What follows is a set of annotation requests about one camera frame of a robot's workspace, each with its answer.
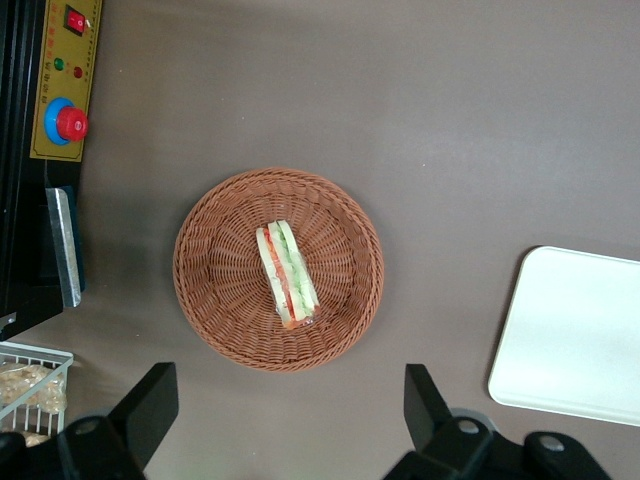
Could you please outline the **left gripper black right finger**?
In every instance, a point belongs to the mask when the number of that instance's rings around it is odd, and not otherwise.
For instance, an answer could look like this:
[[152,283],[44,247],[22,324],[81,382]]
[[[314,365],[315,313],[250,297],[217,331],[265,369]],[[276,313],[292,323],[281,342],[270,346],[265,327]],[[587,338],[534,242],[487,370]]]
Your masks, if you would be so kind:
[[480,479],[492,431],[467,415],[455,416],[422,364],[405,366],[403,412],[414,449],[387,480]]

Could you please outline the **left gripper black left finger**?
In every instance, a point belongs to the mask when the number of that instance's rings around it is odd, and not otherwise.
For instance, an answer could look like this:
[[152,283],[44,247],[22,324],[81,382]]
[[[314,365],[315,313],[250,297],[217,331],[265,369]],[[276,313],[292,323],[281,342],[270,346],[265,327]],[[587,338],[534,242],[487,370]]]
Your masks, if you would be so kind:
[[87,416],[57,436],[65,479],[143,479],[179,413],[176,365],[155,364],[105,416]]

